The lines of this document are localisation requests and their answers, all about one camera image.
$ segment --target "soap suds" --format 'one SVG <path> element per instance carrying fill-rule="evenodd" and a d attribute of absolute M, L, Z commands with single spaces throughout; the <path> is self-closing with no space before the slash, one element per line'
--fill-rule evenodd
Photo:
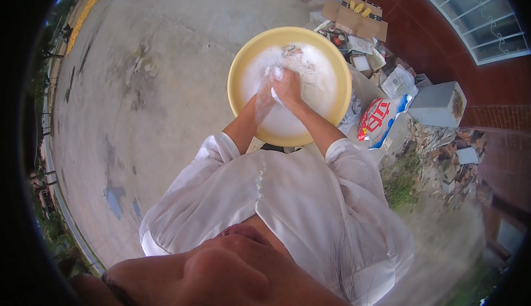
<path fill-rule="evenodd" d="M 244 102 L 256 94 L 264 75 L 274 72 L 275 77 L 281 79 L 280 67 L 299 72 L 303 100 L 319 115 L 327 117 L 335 102 L 334 69 L 320 50 L 308 44 L 272 46 L 260 52 L 242 75 Z M 260 127 L 280 137 L 291 137 L 307 132 L 298 118 L 280 104 L 271 109 Z"/>

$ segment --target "dirt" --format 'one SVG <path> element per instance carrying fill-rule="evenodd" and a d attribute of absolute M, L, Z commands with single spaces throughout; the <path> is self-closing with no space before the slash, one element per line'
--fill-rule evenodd
<path fill-rule="evenodd" d="M 463 115 L 463 98 L 461 97 L 461 94 L 454 90 L 455 92 L 455 97 L 454 97 L 454 102 L 452 104 L 452 115 L 454 115 L 454 118 L 456 120 L 459 120 L 462 115 Z"/>

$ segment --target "laundry detergent package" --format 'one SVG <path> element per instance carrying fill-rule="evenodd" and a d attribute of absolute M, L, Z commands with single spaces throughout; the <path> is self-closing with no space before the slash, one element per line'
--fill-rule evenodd
<path fill-rule="evenodd" d="M 404 94 L 399 98 L 377 98 L 362 115 L 358 128 L 358 140 L 369 140 L 369 150 L 382 147 L 391 126 L 398 115 L 406 110 L 412 97 Z"/>

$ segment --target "cardboard box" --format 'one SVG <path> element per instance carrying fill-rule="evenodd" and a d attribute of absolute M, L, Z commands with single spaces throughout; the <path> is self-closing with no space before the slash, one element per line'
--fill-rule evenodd
<path fill-rule="evenodd" d="M 363 10 L 369 7 L 372 10 L 372 14 L 377 17 L 382 17 L 382 8 L 369 4 L 364 0 L 343 0 L 347 4 L 352 1 L 356 5 L 363 3 Z M 380 41 L 385 42 L 387 39 L 387 26 L 388 24 L 383 20 L 375 20 L 369 17 L 362 17 L 361 12 L 359 14 L 351 11 L 349 8 L 342 5 L 341 2 L 335 0 L 326 0 L 323 7 L 323 17 L 326 17 L 335 22 L 336 28 L 355 36 L 362 37 L 367 40 L 372 40 L 373 37 Z"/>

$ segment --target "white window frame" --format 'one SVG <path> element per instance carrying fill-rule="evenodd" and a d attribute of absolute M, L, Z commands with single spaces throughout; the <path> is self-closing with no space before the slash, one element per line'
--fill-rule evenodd
<path fill-rule="evenodd" d="M 524 41 L 526 43 L 526 46 L 527 46 L 527 50 L 522 50 L 522 51 L 518 51 L 518 52 L 510 52 L 508 54 L 500 54 L 500 55 L 496 55 L 496 56 L 493 56 L 491 58 L 488 58 L 488 59 L 483 59 L 481 61 L 479 61 L 473 51 L 473 49 L 475 48 L 479 48 L 483 45 L 487 45 L 487 44 L 490 44 L 490 43 L 494 43 L 494 42 L 499 42 L 503 39 L 506 39 L 506 38 L 510 38 L 510 37 L 514 37 L 514 36 L 518 36 L 518 35 L 523 35 L 525 32 L 523 32 L 521 30 L 521 26 L 520 24 L 518 24 L 518 26 L 520 26 L 520 32 L 519 33 L 514 33 L 514 34 L 511 34 L 511 35 L 508 35 L 508 36 L 504 36 L 504 37 L 499 37 L 497 39 L 494 39 L 492 41 L 489 41 L 489 42 L 484 42 L 482 44 L 478 44 L 478 45 L 475 45 L 475 46 L 470 46 L 470 44 L 468 43 L 468 41 L 466 40 L 465 38 L 465 35 L 468 34 L 468 33 L 471 33 L 475 30 L 478 30 L 479 28 L 482 28 L 484 26 L 487 26 L 487 25 L 490 25 L 492 24 L 493 22 L 497 22 L 503 18 L 506 18 L 506 17 L 510 17 L 510 16 L 514 16 L 514 11 L 513 12 L 510 12 L 498 19 L 494 19 L 493 21 L 490 21 L 490 22 L 486 22 L 485 24 L 482 24 L 481 26 L 478 26 L 476 28 L 473 28 L 472 30 L 469 30 L 469 31 L 466 31 L 464 33 L 461 32 L 461 30 L 459 29 L 459 27 L 457 26 L 457 24 L 455 23 L 455 20 L 463 17 L 464 15 L 468 14 L 470 11 L 473 11 L 475 10 L 476 8 L 486 4 L 487 2 L 491 1 L 491 0 L 485 0 L 485 1 L 482 1 L 480 4 L 478 4 L 477 6 L 475 6 L 474 8 L 472 9 L 469 9 L 468 11 L 465 11 L 464 13 L 462 13 L 461 15 L 455 17 L 455 18 L 450 18 L 450 15 L 448 15 L 443 9 L 442 9 L 442 6 L 445 5 L 448 1 L 450 0 L 446 0 L 443 4 L 438 4 L 435 0 L 429 0 L 438 10 L 439 12 L 441 12 L 441 14 L 446 18 L 446 20 L 448 20 L 448 23 L 450 23 L 450 25 L 452 25 L 452 27 L 454 28 L 455 32 L 459 35 L 459 37 L 461 38 L 461 40 L 463 41 L 463 43 L 465 44 L 465 46 L 467 47 L 470 55 L 472 56 L 472 58 L 474 59 L 475 63 L 477 65 L 482 65 L 482 64 L 487 64 L 487 63 L 492 63 L 492 62 L 497 62 L 497 61 L 501 61 L 501 60 L 505 60 L 505 59 L 509 59 L 509 58 L 513 58 L 513 57 L 520 57 L 520 56 L 526 56 L 526 55 L 530 55 L 531 54 L 531 50 L 529 49 L 529 45 L 527 44 L 527 41 L 526 41 L 526 38 L 524 36 Z"/>

